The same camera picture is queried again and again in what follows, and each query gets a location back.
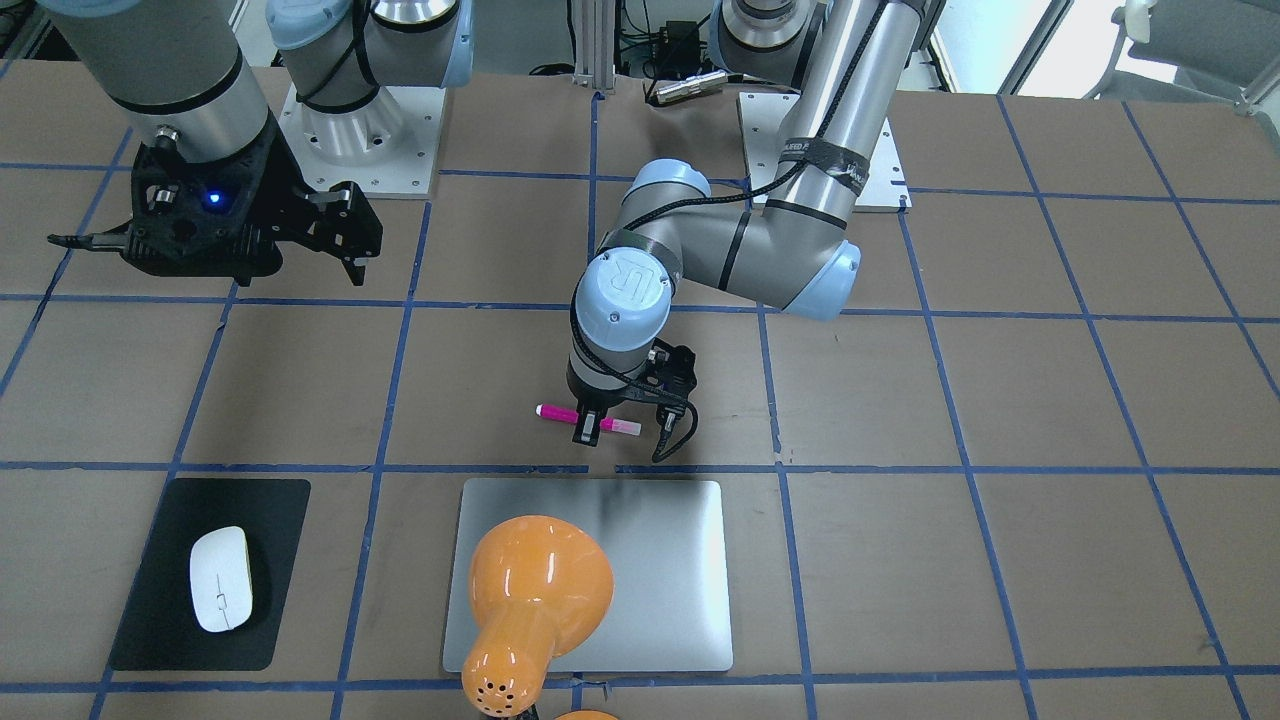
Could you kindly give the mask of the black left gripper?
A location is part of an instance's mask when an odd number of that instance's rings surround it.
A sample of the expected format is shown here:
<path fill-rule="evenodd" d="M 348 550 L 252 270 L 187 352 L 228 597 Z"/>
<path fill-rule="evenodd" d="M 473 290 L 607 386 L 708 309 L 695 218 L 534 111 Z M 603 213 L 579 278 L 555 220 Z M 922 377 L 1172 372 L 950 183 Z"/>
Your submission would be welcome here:
<path fill-rule="evenodd" d="M 698 386 L 695 354 L 686 346 L 655 342 L 645 351 L 616 354 L 590 342 L 575 345 L 575 398 L 577 418 L 572 441 L 595 447 L 608 411 L 625 402 L 655 406 L 658 439 L 654 464 L 677 454 L 699 427 L 699 413 L 690 400 Z M 689 418 L 689 428 L 673 439 L 677 425 Z"/>

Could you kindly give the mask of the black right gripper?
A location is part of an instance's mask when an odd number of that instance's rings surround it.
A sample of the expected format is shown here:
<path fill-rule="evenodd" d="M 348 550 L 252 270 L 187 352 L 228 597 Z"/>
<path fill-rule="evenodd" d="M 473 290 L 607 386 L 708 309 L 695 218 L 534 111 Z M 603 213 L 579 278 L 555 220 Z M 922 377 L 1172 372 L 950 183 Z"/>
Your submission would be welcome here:
<path fill-rule="evenodd" d="M 381 252 L 383 224 L 356 182 L 314 192 L 269 119 L 257 137 L 218 161 L 189 163 L 142 145 L 131 173 L 125 231 L 49 234 L 47 242 L 88 252 L 122 252 L 161 277 L 252 279 L 282 268 L 280 242 L 340 261 L 353 286 Z"/>

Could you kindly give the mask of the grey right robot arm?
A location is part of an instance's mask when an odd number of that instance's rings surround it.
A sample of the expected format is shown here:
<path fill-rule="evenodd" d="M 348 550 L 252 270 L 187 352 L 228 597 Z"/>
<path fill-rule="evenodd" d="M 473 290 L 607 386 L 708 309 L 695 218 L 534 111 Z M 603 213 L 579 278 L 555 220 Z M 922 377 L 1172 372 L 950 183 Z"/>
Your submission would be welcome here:
<path fill-rule="evenodd" d="M 210 1 L 45 1 L 3 73 L 3 475 L 500 474 L 690 459 L 572 404 L 609 96 L 474 76 L 420 200 L 311 176 Z"/>

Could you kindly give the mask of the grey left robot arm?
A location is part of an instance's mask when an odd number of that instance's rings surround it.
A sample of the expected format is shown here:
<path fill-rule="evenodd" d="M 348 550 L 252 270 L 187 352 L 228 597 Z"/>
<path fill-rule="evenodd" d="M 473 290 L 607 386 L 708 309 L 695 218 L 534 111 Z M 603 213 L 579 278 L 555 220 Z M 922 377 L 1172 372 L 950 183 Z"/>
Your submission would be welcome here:
<path fill-rule="evenodd" d="M 567 384 L 573 442 L 594 446 L 609 410 L 655 411 L 662 462 L 696 433 L 695 352 L 660 332 L 692 282 L 799 316 L 829 320 L 861 263 L 846 228 L 910 56 L 942 1 L 718 1 L 710 59 L 797 92 L 774 160 L 733 196 L 677 159 L 645 164 L 626 191 L 570 301 Z"/>

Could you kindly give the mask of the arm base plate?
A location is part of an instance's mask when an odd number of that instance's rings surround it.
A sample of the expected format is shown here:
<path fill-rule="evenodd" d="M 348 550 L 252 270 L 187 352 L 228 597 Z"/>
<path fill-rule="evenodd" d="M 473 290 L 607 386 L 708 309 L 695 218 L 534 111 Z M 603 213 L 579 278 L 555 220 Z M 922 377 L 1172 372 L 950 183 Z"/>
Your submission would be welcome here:
<path fill-rule="evenodd" d="M 796 94 L 742 91 L 739 95 L 739 118 L 750 188 L 762 188 L 772 182 L 780 154 L 790 149 L 800 158 L 817 159 L 818 167 L 831 174 L 858 181 L 861 192 L 855 211 L 892 213 L 906 211 L 913 206 L 895 133 L 887 120 L 882 123 L 876 146 L 869 152 L 852 154 L 828 140 L 817 141 L 812 149 L 804 150 L 799 141 L 787 141 L 780 135 L 780 127 L 797 99 Z"/>
<path fill-rule="evenodd" d="M 428 199 L 436 177 L 444 88 L 384 87 L 346 114 L 326 114 L 289 92 L 279 123 L 306 182 L 353 181 L 370 199 Z"/>

